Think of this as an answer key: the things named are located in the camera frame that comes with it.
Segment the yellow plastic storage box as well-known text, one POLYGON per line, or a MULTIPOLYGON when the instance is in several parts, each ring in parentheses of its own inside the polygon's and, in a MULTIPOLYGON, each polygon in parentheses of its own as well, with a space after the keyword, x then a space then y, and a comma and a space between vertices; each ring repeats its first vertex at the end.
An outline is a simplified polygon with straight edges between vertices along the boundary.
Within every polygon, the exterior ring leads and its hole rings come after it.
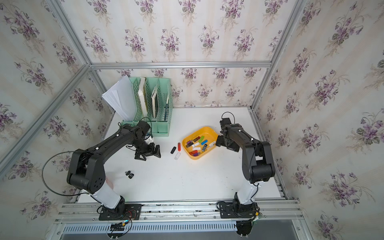
POLYGON ((209 144, 211 142, 213 142, 213 141, 216 141, 218 136, 219 135, 212 128, 210 128, 210 127, 202 127, 199 130, 197 130, 197 131, 193 132, 192 134, 190 134, 189 136, 185 137, 183 139, 183 141, 182 141, 182 147, 185 150, 185 152, 187 153, 188 157, 190 157, 192 160, 198 160, 201 157, 206 156, 208 153, 210 153, 212 150, 214 150, 216 148, 216 145, 211 147, 211 148, 209 148, 209 144), (208 140, 208 142, 206 143, 208 145, 208 147, 207 147, 205 152, 203 152, 202 150, 198 151, 198 153, 201 153, 201 154, 199 156, 197 156, 197 157, 193 157, 192 155, 189 154, 189 152, 193 151, 194 147, 191 146, 189 148, 186 148, 186 145, 187 145, 188 141, 192 141, 193 142, 193 139, 198 137, 198 136, 200 136, 200 137, 204 136, 205 137, 204 140, 208 140))

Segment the black silver swivel usb drive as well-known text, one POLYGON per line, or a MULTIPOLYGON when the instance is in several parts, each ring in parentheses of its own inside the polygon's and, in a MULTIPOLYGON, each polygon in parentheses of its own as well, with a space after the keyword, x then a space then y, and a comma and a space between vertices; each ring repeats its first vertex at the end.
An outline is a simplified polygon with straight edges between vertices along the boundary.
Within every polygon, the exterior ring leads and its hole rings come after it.
POLYGON ((202 151, 205 152, 206 149, 207 149, 208 145, 207 144, 204 144, 203 148, 202 148, 202 151))

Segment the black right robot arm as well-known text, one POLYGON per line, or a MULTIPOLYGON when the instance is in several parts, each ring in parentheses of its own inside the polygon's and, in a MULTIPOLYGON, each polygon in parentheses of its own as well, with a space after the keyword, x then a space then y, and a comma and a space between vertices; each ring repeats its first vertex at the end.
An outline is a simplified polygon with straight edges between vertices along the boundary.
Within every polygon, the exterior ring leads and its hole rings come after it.
POLYGON ((236 123, 235 115, 226 111, 220 119, 220 134, 215 146, 241 153, 241 169, 246 183, 235 193, 233 204, 237 209, 254 205, 261 188, 270 187, 275 179, 271 144, 246 132, 242 125, 236 123))

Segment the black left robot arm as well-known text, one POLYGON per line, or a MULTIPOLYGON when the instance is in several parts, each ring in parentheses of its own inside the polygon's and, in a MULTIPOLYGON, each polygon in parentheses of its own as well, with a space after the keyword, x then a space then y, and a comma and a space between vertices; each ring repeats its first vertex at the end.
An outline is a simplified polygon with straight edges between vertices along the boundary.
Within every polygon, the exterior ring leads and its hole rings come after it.
POLYGON ((65 151, 50 157, 45 165, 55 157, 63 154, 71 154, 68 168, 67 184, 81 190, 78 194, 61 194, 52 190, 44 179, 42 167, 41 178, 44 186, 52 193, 62 197, 76 197, 88 194, 99 202, 105 209, 122 215, 125 211, 125 199, 117 194, 108 185, 105 163, 107 160, 125 146, 134 147, 134 159, 146 161, 147 157, 161 157, 160 146, 148 143, 152 136, 153 125, 151 119, 143 117, 136 125, 120 124, 119 129, 99 144, 86 150, 65 151))

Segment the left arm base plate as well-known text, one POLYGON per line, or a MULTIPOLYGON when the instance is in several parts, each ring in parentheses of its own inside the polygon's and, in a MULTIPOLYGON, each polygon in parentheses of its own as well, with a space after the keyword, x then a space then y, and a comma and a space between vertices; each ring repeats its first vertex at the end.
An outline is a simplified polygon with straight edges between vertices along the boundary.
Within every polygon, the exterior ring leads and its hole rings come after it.
POLYGON ((121 197, 118 205, 114 209, 109 209, 104 206, 98 208, 99 221, 118 221, 118 220, 139 220, 141 204, 129 204, 121 197))

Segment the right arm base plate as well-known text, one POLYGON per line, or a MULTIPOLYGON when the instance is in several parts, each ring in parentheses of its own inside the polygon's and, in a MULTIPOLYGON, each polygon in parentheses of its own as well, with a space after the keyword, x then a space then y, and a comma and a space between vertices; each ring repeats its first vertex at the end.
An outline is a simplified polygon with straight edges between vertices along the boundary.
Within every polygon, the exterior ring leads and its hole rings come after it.
POLYGON ((254 219, 260 213, 257 203, 242 205, 236 199, 232 202, 218 201, 216 208, 220 212, 221 219, 254 219))

